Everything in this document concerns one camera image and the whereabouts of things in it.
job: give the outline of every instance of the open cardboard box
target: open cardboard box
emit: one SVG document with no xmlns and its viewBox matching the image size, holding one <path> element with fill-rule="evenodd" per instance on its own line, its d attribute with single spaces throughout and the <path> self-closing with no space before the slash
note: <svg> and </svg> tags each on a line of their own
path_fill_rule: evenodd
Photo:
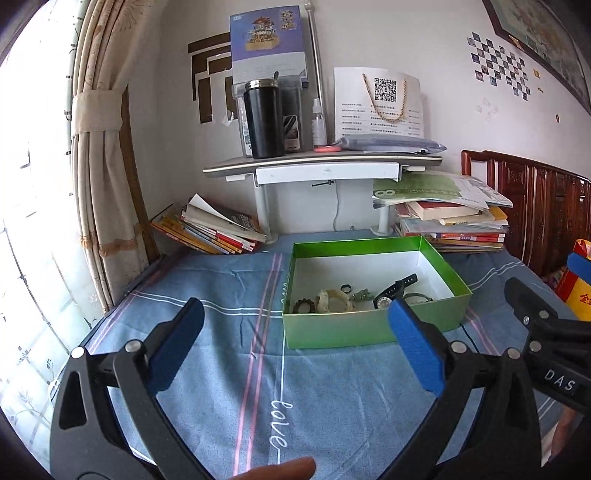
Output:
<svg viewBox="0 0 591 480">
<path fill-rule="evenodd" d="M 417 316 L 442 332 L 458 328 L 472 292 L 422 237 L 373 238 L 294 244 L 283 309 L 289 348 L 329 348 L 369 345 L 396 340 L 387 310 L 371 301 L 354 304 L 353 312 L 331 299 L 331 313 L 292 313 L 300 299 L 314 300 L 320 290 L 352 286 L 376 295 L 395 281 L 416 273 L 418 282 L 405 293 L 418 292 L 433 301 L 408 299 Z"/>
</svg>

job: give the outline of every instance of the painting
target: painting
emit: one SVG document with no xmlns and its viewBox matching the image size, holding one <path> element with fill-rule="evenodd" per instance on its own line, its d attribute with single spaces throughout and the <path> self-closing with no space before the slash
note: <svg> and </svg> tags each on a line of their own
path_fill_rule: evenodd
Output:
<svg viewBox="0 0 591 480">
<path fill-rule="evenodd" d="M 573 40 L 540 0 L 482 0 L 495 33 L 542 64 L 591 115 L 589 89 Z"/>
</svg>

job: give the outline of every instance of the stack of books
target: stack of books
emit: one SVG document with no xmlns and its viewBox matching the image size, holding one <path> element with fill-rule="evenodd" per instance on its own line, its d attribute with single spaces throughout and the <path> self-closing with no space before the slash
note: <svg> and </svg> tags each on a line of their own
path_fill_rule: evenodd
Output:
<svg viewBox="0 0 591 480">
<path fill-rule="evenodd" d="M 253 217 L 208 203 L 197 194 L 186 206 L 169 205 L 151 225 L 187 247 L 212 255 L 252 252 L 267 240 Z"/>
<path fill-rule="evenodd" d="M 484 182 L 444 172 L 407 172 L 399 182 L 374 181 L 374 206 L 395 205 L 400 236 L 421 235 L 440 252 L 503 248 L 512 202 Z"/>
</svg>

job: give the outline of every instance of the black thermos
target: black thermos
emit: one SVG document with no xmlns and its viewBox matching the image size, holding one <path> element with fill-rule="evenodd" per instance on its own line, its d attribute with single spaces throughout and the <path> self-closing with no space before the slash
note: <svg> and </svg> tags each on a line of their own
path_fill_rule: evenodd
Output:
<svg viewBox="0 0 591 480">
<path fill-rule="evenodd" d="M 285 155 L 279 81 L 251 80 L 245 88 L 244 106 L 251 137 L 252 158 Z"/>
</svg>

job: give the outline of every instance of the desk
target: desk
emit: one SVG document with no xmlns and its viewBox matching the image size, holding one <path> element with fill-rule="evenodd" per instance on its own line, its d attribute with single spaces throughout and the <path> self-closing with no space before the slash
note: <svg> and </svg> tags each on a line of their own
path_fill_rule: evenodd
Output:
<svg viewBox="0 0 591 480">
<path fill-rule="evenodd" d="M 441 157 L 436 155 L 364 153 L 342 151 L 335 153 L 298 153 L 283 157 L 256 160 L 254 158 L 231 158 L 217 165 L 206 167 L 207 177 L 226 177 L 227 181 L 244 180 L 253 175 L 255 184 L 256 214 L 268 242 L 277 237 L 269 226 L 269 206 L 265 185 L 294 181 L 335 181 L 358 179 L 400 180 L 402 170 L 424 170 L 437 167 Z M 375 235 L 392 233 L 388 224 L 389 207 L 382 207 L 379 224 L 372 228 Z"/>
</svg>

